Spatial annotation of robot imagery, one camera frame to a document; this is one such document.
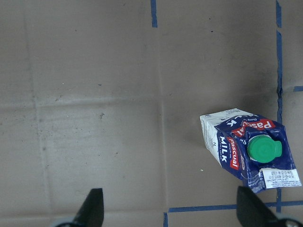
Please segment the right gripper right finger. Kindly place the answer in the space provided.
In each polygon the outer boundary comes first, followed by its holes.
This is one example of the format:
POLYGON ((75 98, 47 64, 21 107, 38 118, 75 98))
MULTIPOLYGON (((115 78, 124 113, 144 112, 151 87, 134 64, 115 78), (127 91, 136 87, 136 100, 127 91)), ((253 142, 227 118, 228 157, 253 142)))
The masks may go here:
POLYGON ((248 187, 237 189, 236 215, 243 227, 301 227, 302 222, 274 214, 248 187))

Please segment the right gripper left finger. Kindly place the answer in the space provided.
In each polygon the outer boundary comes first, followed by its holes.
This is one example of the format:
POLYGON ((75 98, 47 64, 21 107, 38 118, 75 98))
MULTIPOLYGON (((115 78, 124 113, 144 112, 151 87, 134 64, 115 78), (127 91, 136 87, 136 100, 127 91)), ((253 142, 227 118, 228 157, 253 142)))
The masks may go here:
POLYGON ((91 189, 76 215, 71 220, 57 221, 52 227, 101 227, 104 222, 102 188, 91 189))

